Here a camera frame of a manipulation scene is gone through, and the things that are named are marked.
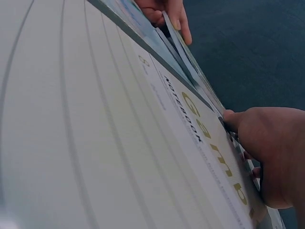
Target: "gray line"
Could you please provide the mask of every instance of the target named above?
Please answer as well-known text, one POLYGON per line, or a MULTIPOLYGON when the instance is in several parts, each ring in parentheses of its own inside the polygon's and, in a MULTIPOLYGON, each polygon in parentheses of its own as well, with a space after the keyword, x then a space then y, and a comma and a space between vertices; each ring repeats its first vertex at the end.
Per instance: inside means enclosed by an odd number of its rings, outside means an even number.
POLYGON ((164 174, 164 171, 163 171, 163 169, 162 169, 162 167, 161 167, 161 165, 160 165, 160 163, 159 163, 159 161, 158 161, 157 156, 155 155, 155 153, 154 153, 154 151, 153 151, 153 146, 152 146, 151 142, 149 141, 149 138, 148 138, 148 136, 147 136, 147 134, 146 134, 146 132, 145 132, 145 130, 144 130, 142 124, 141 124, 141 121, 140 121, 140 119, 139 119, 139 116, 138 116, 138 114, 137 114, 137 112, 136 112, 136 109, 135 109, 135 107, 134 107, 134 105, 133 105, 133 103, 132 103, 132 100, 131 100, 131 98, 130 98, 130 96, 129 96, 129 94, 128 94, 128 90, 127 90, 127 88, 126 88, 126 85, 125 85, 125 83, 124 83, 124 80, 122 79, 122 75, 121 75, 121 73, 120 73, 120 71, 119 71, 119 68, 118 68, 118 66, 117 66, 116 60, 115 60, 114 58, 113 58, 113 62, 114 62, 115 68, 117 69, 118 76, 119 76, 120 82, 121 82, 121 84, 122 84, 122 86, 123 86, 123 90, 124 90, 124 92, 125 92, 125 94, 126 94, 126 98, 127 98, 127 100, 128 100, 128 103, 129 103, 129 105, 130 105, 130 107, 131 107, 131 109, 132 109, 132 113, 133 113, 133 115, 134 115, 134 117, 135 117, 135 119, 136 119, 136 121, 137 121, 137 123, 138 123, 140 132, 142 133, 142 136, 143 136, 143 138, 144 138, 144 140, 145 140, 145 143, 146 143, 147 147, 149 148, 151 157, 152 157, 152 159, 153 159, 153 161, 154 161, 155 166, 157 167, 158 173, 159 173, 159 175, 160 175, 160 177, 161 177, 163 183, 165 184, 165 188, 167 189, 167 192, 168 192, 168 194, 169 194, 169 196, 170 196, 170 198, 171 198, 171 200, 172 200, 172 202, 173 202, 173 204, 174 204, 174 206, 175 206, 175 208, 176 208, 176 211, 178 212, 178 215, 179 215, 179 217, 180 217, 182 223, 184 224, 184 228, 190 229, 191 226, 190 226, 190 224, 189 224, 187 218, 185 217, 184 212, 183 212, 183 210, 182 210, 182 208, 181 208, 179 202, 178 202, 177 199, 176 199, 176 196, 175 196, 175 194, 174 194, 174 191, 172 190, 172 188, 171 188, 171 186, 170 186, 170 184, 169 184, 169 181, 168 181, 167 177, 166 177, 165 174, 164 174))
MULTIPOLYGON (((106 32, 105 23, 104 23, 104 20, 103 20, 103 15, 101 14, 101 16, 102 16, 102 23, 103 23, 107 43, 108 43, 109 49, 111 50, 109 39, 108 39, 107 32, 106 32)), ((149 212, 149 209, 148 209, 148 207, 145 203, 145 199, 144 199, 144 196, 141 192, 141 189, 140 189, 140 187, 139 187, 139 185, 136 181, 136 178, 135 178, 135 176, 132 172, 131 165, 128 161, 128 157, 126 155, 123 144, 121 142, 118 130, 115 126, 113 116, 111 114, 111 110, 110 110, 110 107, 109 107, 109 104, 108 104, 108 101, 107 101, 107 98, 106 98, 106 94, 105 94, 105 91, 103 89, 101 79, 99 77, 100 75, 99 75, 99 72, 98 72, 98 68, 97 68, 97 64, 96 64, 96 61, 95 61, 95 58, 94 58, 94 53, 93 53, 92 48, 91 48, 91 52, 92 52, 92 63, 93 63, 94 69, 95 69, 96 79, 97 79, 98 87, 99 87, 99 90, 100 90, 101 99, 102 99, 102 102, 104 104, 104 108, 106 110, 107 119, 108 119, 108 122, 110 124, 111 131, 112 131, 112 134, 114 136, 116 145, 118 147, 118 151, 120 153, 120 156, 121 156, 121 159, 122 159, 122 162, 123 162, 123 165, 124 165, 124 169, 126 171, 127 178, 128 178, 128 180, 131 184, 131 187, 133 189, 133 192, 135 194, 135 197, 137 199, 139 207, 140 207, 140 209, 141 209, 141 211, 144 215, 144 219, 145 219, 147 227, 150 228, 150 229, 157 229, 157 227, 155 225, 155 222, 154 222, 154 220, 153 220, 153 218, 152 218, 152 216, 149 212)))
MULTIPOLYGON (((14 43, 13 43, 13 47, 10 52, 8 62, 6 64, 5 73, 4 73, 4 77, 3 77, 3 81, 2 81, 1 94, 0 94, 0 157, 2 155, 2 122, 3 122, 4 101, 5 101, 5 93, 6 93, 6 89, 7 89, 7 85, 8 85, 8 81, 9 81, 10 69, 11 69, 13 59, 14 59, 17 44, 18 44, 18 41, 19 41, 19 38, 21 35, 21 31, 24 27, 25 21, 33 6, 33 3, 34 3, 34 0, 32 0, 32 2, 30 3, 30 5, 22 19, 21 25, 18 29, 17 35, 16 35, 14 43)), ((2 205, 2 206, 5 205, 2 177, 0 178, 0 205, 2 205)))
POLYGON ((68 96, 66 91, 66 79, 64 75, 64 53, 63 53, 63 16, 64 16, 64 7, 65 0, 62 1, 62 10, 61 10, 61 22, 60 22, 60 37, 59 37, 59 66, 60 66, 60 89, 61 89, 61 104, 63 111, 63 120, 65 126, 66 137, 69 147, 69 156, 71 160, 72 169, 74 172, 75 181, 78 188, 79 197, 81 204, 84 208, 84 212, 87 218, 88 225, 91 229, 99 229, 98 222, 95 218, 93 208, 90 203, 90 198, 84 178, 81 173, 81 165, 77 155, 77 149, 73 137, 73 130, 70 118, 70 112, 68 107, 68 96))
POLYGON ((123 49, 124 49, 125 55, 126 55, 127 60, 128 60, 129 67, 130 67, 130 69, 132 70, 132 73, 133 73, 133 75, 134 75, 134 78, 135 78, 135 80, 136 80, 136 82, 137 82, 137 84, 138 84, 138 87, 140 88, 140 91, 141 91, 141 93, 142 93, 142 96, 143 96, 143 98, 144 98, 144 100, 145 100, 145 102, 146 102, 146 105, 148 106, 148 109, 149 109, 150 112, 152 113, 153 119, 154 119, 154 121, 155 121, 155 123, 156 123, 156 125, 157 125, 157 127, 158 127, 158 129, 159 129, 159 131, 161 132, 161 136, 162 136, 162 138, 164 139, 164 141, 165 141, 165 143, 166 143, 166 146, 167 146, 168 150, 170 151, 170 154, 172 155, 175 164, 178 166, 178 170, 179 170, 180 173, 182 174, 182 178, 183 178, 183 180, 185 181, 186 185, 188 186, 188 188, 189 188, 189 190, 190 190, 190 192, 191 192, 191 195, 192 195, 193 199, 195 200, 195 204, 196 204, 197 207, 199 208, 199 210, 200 210, 200 212, 201 212, 203 218, 205 219, 206 223, 208 224, 208 228, 211 229, 212 227, 211 227, 211 225, 210 225, 209 220, 206 218, 206 216, 205 216, 205 214, 204 214, 203 207, 202 207, 201 204, 199 203, 199 200, 198 200, 198 198, 197 198, 197 196, 196 196, 196 194, 195 194, 195 192, 194 192, 194 190, 193 190, 193 188, 192 188, 190 182, 189 182, 188 179, 186 178, 186 176, 185 176, 185 174, 184 174, 184 172, 183 172, 183 170, 182 170, 182 168, 181 168, 181 166, 180 166, 180 164, 179 164, 179 162, 178 162, 178 159, 177 159, 175 153, 173 152, 173 149, 172 149, 170 143, 168 142, 168 140, 167 140, 167 138, 166 138, 165 133, 163 132, 163 130, 162 130, 162 128, 161 128, 161 126, 160 126, 160 124, 159 124, 159 122, 158 122, 156 116, 155 116, 154 113, 153 113, 153 109, 151 108, 151 106, 150 106, 149 103, 148 103, 148 100, 147 100, 147 98, 146 98, 146 95, 145 95, 144 91, 143 91, 143 89, 141 88, 140 82, 139 82, 139 80, 138 80, 137 77, 136 77, 135 71, 134 71, 134 69, 133 69, 133 67, 132 67, 132 64, 131 64, 131 62, 130 62, 130 60, 129 60, 129 57, 128 57, 127 52, 126 52, 126 49, 125 49, 124 44, 123 44, 123 42, 122 42, 122 38, 121 38, 120 33, 119 33, 119 36, 120 36, 121 43, 122 43, 122 45, 123 45, 123 49))

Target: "stack of notebooks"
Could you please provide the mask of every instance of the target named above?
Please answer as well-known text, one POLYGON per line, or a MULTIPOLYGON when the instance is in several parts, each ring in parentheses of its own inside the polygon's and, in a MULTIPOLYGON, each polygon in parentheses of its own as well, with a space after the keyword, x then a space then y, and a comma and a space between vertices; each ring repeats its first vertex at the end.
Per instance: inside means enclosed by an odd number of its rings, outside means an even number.
POLYGON ((166 33, 131 0, 0 9, 8 219, 25 229, 285 228, 165 12, 166 33))

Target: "finger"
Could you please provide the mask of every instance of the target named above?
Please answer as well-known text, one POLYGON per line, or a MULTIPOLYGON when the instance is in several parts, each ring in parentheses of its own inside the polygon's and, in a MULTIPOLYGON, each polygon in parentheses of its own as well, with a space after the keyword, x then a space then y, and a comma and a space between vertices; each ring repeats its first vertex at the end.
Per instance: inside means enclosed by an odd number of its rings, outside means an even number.
POLYGON ((135 3, 140 7, 141 10, 145 8, 152 8, 152 9, 159 9, 160 4, 158 4, 158 1, 148 1, 148 0, 135 0, 135 3))
POLYGON ((254 178, 261 178, 261 168, 256 167, 252 170, 252 174, 254 178))
POLYGON ((243 119, 243 115, 243 112, 234 113, 231 110, 226 110, 224 112, 224 122, 231 131, 237 133, 238 127, 243 119))
POLYGON ((143 8, 142 12, 151 23, 157 23, 163 17, 160 10, 153 8, 143 8))
POLYGON ((190 45, 192 43, 192 35, 189 28, 189 22, 187 20, 186 12, 184 7, 182 7, 182 12, 180 15, 180 24, 181 24, 181 33, 186 45, 190 45))
POLYGON ((254 160, 254 158, 247 151, 244 151, 244 158, 246 160, 254 160))
POLYGON ((156 22, 156 27, 162 27, 165 24, 164 17, 161 17, 157 22, 156 22))
POLYGON ((182 12, 183 0, 167 0, 166 12, 176 30, 180 30, 180 15, 182 12))

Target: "hand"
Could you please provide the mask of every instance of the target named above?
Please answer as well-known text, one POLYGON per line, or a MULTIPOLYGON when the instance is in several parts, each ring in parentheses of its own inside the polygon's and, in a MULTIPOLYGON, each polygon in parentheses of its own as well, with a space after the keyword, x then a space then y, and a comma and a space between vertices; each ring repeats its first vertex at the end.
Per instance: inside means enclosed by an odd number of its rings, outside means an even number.
POLYGON ((148 20, 157 27, 163 26, 165 21, 162 11, 165 10, 176 30, 181 30, 185 44, 192 43, 183 0, 135 0, 148 20))
POLYGON ((240 113, 227 110, 224 121, 238 134, 247 153, 261 162, 261 194, 266 204, 273 208, 301 204, 304 212, 305 112, 279 107, 240 113))

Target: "gold lettering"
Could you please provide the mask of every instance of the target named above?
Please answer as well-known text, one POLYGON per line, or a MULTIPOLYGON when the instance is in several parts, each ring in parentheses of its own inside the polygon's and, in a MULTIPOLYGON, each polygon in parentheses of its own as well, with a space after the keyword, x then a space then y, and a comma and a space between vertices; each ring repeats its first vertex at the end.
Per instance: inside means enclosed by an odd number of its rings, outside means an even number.
POLYGON ((234 188, 235 188, 235 190, 237 191, 240 200, 241 200, 245 205, 247 205, 247 199, 246 199, 246 197, 244 196, 244 193, 243 193, 243 191, 242 191, 242 186, 241 186, 239 183, 237 183, 237 184, 234 185, 234 188))
POLYGON ((219 162, 220 162, 221 164, 224 164, 224 165, 227 166, 228 169, 225 171, 225 173, 227 174, 227 176, 228 176, 228 177, 232 177, 233 174, 232 174, 232 172, 231 172, 229 166, 228 166, 227 163, 225 162, 223 156, 222 156, 221 153, 219 152, 217 146, 214 146, 214 145, 212 145, 212 144, 210 144, 210 145, 211 145, 211 148, 212 148, 213 150, 215 150, 215 151, 217 151, 217 152, 219 153, 219 155, 220 155, 220 156, 218 157, 219 162))
POLYGON ((200 129, 202 130, 204 136, 206 136, 207 138, 211 138, 211 136, 210 136, 208 130, 205 128, 205 126, 198 119, 196 119, 196 121, 197 121, 197 124, 199 125, 200 129))
POLYGON ((139 55, 139 59, 143 64, 145 64, 147 67, 149 67, 149 63, 142 56, 139 55))
POLYGON ((192 102, 192 100, 190 99, 190 97, 189 97, 186 93, 184 93, 184 92, 182 92, 182 96, 183 96, 183 98, 184 98, 186 104, 187 104, 188 107, 190 108, 190 110, 194 113, 194 115, 198 115, 198 116, 200 117, 200 114, 199 114, 199 112, 198 112, 198 110, 197 110, 195 104, 194 104, 194 103, 192 102))

